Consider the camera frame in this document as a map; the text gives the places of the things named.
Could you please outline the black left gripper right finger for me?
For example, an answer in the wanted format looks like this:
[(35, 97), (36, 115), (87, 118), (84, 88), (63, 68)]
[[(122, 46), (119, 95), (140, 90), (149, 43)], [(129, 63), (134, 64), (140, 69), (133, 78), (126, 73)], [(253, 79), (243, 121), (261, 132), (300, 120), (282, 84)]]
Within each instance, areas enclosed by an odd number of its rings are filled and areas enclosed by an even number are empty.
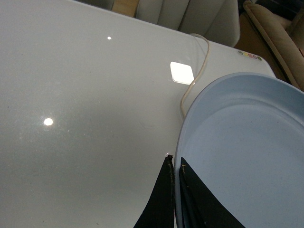
[(184, 158), (181, 158), (179, 178), (184, 228), (244, 227), (219, 202)]

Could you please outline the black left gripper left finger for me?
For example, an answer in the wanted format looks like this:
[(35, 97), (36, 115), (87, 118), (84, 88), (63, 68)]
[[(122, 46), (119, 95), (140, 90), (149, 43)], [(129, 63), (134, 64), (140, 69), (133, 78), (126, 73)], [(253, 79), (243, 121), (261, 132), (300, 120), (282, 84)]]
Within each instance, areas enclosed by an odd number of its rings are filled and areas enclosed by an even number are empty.
[(168, 155), (161, 166), (150, 198), (135, 223), (135, 228), (173, 228), (175, 216), (173, 156)]

